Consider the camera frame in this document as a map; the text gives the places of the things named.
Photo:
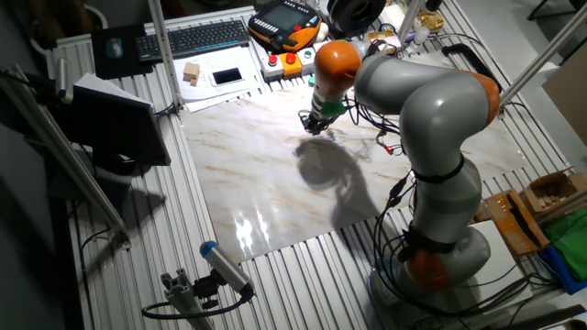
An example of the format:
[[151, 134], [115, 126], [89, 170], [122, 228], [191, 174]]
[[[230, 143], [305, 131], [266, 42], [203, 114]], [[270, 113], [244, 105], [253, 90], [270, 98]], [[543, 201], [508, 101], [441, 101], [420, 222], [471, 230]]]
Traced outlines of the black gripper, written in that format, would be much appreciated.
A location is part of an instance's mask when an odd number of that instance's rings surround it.
[[338, 119], [337, 115], [323, 116], [317, 111], [312, 110], [311, 112], [301, 112], [300, 121], [307, 133], [312, 131], [312, 125], [325, 125], [318, 126], [316, 128], [316, 135], [320, 135], [327, 131], [328, 125], [332, 124]]

